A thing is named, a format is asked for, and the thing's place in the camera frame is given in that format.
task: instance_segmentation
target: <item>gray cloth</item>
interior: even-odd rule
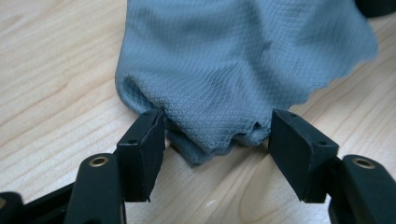
[[[257,146],[273,108],[376,55],[351,0],[128,0],[116,85],[138,114],[163,108],[192,165]]]

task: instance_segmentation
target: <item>crumpled cloth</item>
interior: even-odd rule
[[[162,108],[168,139],[198,165],[259,145],[273,108],[376,52],[352,0],[128,0],[116,86],[138,114]]]

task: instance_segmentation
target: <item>wood grain surface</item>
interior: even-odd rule
[[[114,84],[125,13],[125,0],[0,1],[0,191],[30,202],[73,182],[134,122]],[[370,157],[395,178],[396,15],[370,23],[379,56],[291,110],[341,157]],[[130,223],[330,222],[327,204],[298,201],[265,146],[192,169],[167,145],[152,202],[126,206]]]

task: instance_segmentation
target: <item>light wooden surface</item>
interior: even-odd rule
[[[125,11],[125,0],[0,2],[0,191],[30,202],[73,182],[134,122],[114,85]],[[292,110],[340,156],[370,157],[395,178],[396,15],[371,24],[378,58]],[[300,203],[263,147],[195,169],[164,154],[152,202],[127,204],[131,223],[329,223],[327,205]]]

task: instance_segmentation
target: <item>brass screw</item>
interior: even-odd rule
[[[96,157],[90,161],[91,167],[103,166],[108,162],[107,157]]]
[[[4,208],[6,206],[7,200],[0,197],[0,209]]]
[[[375,165],[372,162],[367,161],[367,160],[365,160],[363,158],[355,158],[352,161],[353,161],[353,163],[355,163],[356,165],[358,165],[361,168],[364,168],[364,169],[375,169]]]

